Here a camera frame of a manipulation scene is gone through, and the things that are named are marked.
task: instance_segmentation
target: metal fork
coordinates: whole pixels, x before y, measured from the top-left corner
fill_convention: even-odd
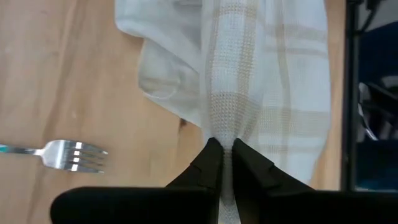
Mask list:
[[[43,149],[2,146],[0,152],[40,156],[47,167],[74,172],[104,173],[101,169],[108,153],[79,141],[54,140]]]

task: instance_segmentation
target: wooden surface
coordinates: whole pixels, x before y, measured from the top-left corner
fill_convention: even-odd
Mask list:
[[[326,2],[332,125],[313,186],[340,178],[345,0]],[[1,223],[49,223],[61,192],[82,185],[163,186],[201,149],[201,132],[137,87],[142,40],[114,25],[110,0],[0,0],[0,142],[42,147],[76,139],[109,151],[103,175],[0,154]]]

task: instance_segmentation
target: white towel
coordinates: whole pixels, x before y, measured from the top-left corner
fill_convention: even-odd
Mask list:
[[[116,24],[146,40],[147,96],[226,149],[221,223],[239,223],[235,138],[309,183],[330,122],[323,1],[116,0]]]

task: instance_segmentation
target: fork handle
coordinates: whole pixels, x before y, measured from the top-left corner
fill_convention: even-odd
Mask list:
[[[2,147],[0,147],[0,152],[37,155],[38,150],[37,149],[28,149],[28,148],[23,148],[23,147],[2,146]]]

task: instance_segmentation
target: checkered towel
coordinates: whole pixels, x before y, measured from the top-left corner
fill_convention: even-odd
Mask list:
[[[310,181],[330,122],[323,1],[116,0],[116,23],[146,39],[138,72],[147,96],[226,149],[221,223],[239,223],[235,138]]]

